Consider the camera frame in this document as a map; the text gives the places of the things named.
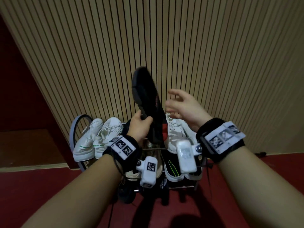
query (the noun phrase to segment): red floor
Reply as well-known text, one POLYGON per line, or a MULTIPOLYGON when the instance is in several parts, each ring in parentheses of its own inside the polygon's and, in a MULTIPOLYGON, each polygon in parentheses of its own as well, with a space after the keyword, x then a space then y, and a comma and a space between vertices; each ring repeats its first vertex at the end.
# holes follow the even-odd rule
MULTIPOLYGON (((270 167, 304 193, 304 154, 268 156, 270 167)), ((68 168, 0 173, 1 227, 20 227, 43 203, 80 174, 68 168)), ((248 227, 218 168, 204 173, 197 191, 170 191, 168 206, 137 195, 114 205, 111 227, 248 227)), ((110 207, 98 227, 107 227, 110 207)))

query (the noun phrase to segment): forearm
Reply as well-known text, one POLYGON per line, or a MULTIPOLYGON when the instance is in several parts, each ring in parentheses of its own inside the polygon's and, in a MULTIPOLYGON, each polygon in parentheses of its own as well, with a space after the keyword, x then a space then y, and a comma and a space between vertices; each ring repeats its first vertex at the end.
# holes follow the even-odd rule
POLYGON ((303 226, 304 196, 246 147, 218 166, 251 226, 303 226))
POLYGON ((113 157, 106 154, 44 204, 23 227, 93 227, 120 180, 113 157))

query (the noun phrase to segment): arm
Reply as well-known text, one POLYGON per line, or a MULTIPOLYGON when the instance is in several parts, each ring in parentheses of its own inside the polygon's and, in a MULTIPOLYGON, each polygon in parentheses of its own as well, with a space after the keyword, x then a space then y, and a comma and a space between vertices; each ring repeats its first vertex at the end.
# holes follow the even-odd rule
MULTIPOLYGON (((152 117, 140 119, 139 110, 131 119, 128 135, 140 145, 147 136, 152 117)), ((23 227, 95 227, 122 176, 113 157, 104 154, 90 168, 45 203, 23 227)))
MULTIPOLYGON (((185 120, 197 132, 212 117, 195 98, 169 90, 179 98, 166 102, 170 117, 185 120)), ((245 219, 252 227, 302 227, 304 196, 245 146, 218 164, 245 219)))

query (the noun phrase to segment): black wristband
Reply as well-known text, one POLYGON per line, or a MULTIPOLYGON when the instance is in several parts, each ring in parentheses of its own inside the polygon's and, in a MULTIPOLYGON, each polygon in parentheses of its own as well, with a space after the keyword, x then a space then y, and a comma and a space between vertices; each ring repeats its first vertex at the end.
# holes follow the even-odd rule
POLYGON ((135 169, 137 160, 141 157, 141 153, 142 153, 142 149, 139 147, 137 141, 129 135, 121 136, 119 139, 117 139, 117 141, 115 141, 111 146, 109 146, 103 152, 103 154, 110 154, 114 158, 114 161, 115 162, 117 161, 122 166, 123 174, 135 169), (121 141, 121 143, 123 143, 124 146, 121 152, 124 153, 123 156, 125 156, 125 158, 122 158, 121 155, 116 150, 112 149, 113 145, 120 145, 118 143, 120 142, 122 137, 125 138, 128 142, 130 142, 135 147, 135 150, 133 150, 131 147, 129 147, 130 145, 128 146, 128 144, 125 144, 127 142, 124 143, 123 141, 121 141))
POLYGON ((207 141, 205 139, 205 137, 211 133, 212 131, 214 131, 215 129, 217 129, 218 127, 220 127, 223 123, 225 123, 225 121, 223 119, 219 119, 219 118, 213 118, 211 120, 209 120, 208 122, 206 122, 204 125, 202 125, 199 130, 197 131, 196 134, 196 138, 197 141, 201 144, 202 149, 203 149, 203 155, 205 155, 206 157, 210 158, 211 160, 213 160, 215 163, 218 163, 220 161, 222 161, 229 153, 235 151, 236 149, 245 146, 245 143, 243 141, 243 139, 240 139, 238 142, 236 142, 235 144, 233 144, 232 146, 230 146, 229 148, 227 148, 224 152, 222 153, 218 153, 218 151, 216 151, 214 149, 214 147, 209 143, 209 141, 207 141))

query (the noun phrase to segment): screw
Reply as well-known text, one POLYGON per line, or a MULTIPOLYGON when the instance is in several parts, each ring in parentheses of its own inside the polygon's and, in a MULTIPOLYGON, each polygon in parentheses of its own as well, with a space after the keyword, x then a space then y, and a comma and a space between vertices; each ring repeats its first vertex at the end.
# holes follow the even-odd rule
POLYGON ((195 150, 199 153, 201 153, 203 151, 201 145, 196 146, 195 150))

